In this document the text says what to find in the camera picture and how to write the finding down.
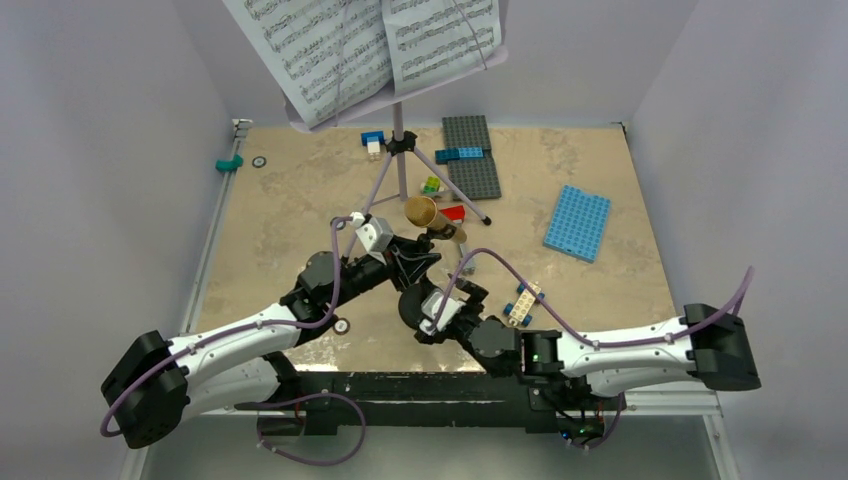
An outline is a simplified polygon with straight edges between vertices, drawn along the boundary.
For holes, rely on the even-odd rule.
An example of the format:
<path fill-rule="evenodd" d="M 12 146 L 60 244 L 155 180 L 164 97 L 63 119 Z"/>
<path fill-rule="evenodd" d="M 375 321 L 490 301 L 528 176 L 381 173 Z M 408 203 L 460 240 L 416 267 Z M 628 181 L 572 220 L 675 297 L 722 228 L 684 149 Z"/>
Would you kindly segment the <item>black microphone stand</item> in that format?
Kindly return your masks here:
<path fill-rule="evenodd" d="M 435 251 L 435 248 L 429 254 L 440 254 Z M 398 303 L 398 310 L 403 322 L 411 329 L 417 331 L 417 327 L 423 317 L 421 313 L 421 304 L 426 296 L 435 289 L 435 285 L 428 278 L 427 274 L 422 277 L 417 283 L 410 286 L 405 291 L 400 291 L 401 296 Z"/>

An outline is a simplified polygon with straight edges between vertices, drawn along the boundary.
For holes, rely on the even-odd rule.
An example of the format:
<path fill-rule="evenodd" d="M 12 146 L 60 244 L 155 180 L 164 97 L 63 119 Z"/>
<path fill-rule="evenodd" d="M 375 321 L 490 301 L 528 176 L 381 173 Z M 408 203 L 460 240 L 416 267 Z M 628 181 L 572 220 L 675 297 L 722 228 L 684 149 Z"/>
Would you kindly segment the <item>gold microphone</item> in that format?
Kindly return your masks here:
<path fill-rule="evenodd" d="M 407 199 L 404 215 L 414 226 L 424 228 L 432 238 L 450 240 L 456 244 L 467 241 L 464 229 L 444 215 L 430 197 L 415 196 Z"/>

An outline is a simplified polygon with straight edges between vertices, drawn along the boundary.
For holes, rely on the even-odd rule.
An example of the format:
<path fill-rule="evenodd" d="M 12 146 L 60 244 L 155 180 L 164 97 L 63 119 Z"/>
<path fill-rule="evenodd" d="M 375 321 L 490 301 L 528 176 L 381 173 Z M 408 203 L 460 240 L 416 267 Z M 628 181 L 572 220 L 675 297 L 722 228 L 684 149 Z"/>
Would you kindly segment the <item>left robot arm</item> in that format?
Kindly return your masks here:
<path fill-rule="evenodd" d="M 139 335 L 100 387 L 108 405 L 101 435 L 120 436 L 140 449 L 211 410 L 266 402 L 289 407 L 298 382 L 284 373 L 290 365 L 286 350 L 334 327 L 342 305 L 385 282 L 404 292 L 440 259 L 424 237 L 397 235 L 380 237 L 375 249 L 352 260 L 336 249 L 319 251 L 289 292 L 255 314 L 201 333 Z"/>

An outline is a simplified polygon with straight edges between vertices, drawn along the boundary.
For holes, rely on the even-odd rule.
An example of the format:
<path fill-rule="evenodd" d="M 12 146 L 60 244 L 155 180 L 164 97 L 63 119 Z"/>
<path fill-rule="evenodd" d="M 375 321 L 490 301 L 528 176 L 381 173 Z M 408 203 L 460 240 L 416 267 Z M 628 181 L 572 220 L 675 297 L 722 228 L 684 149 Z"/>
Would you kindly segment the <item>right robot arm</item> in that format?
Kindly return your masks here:
<path fill-rule="evenodd" d="M 430 283 L 417 283 L 400 296 L 400 318 L 419 343 L 454 341 L 494 378 L 562 384 L 564 399 L 576 407 L 671 382 L 730 392 L 762 385 L 745 323 L 732 307 L 688 304 L 682 315 L 644 327 L 571 334 L 483 318 L 487 292 L 470 288 L 466 300 L 454 300 Z"/>

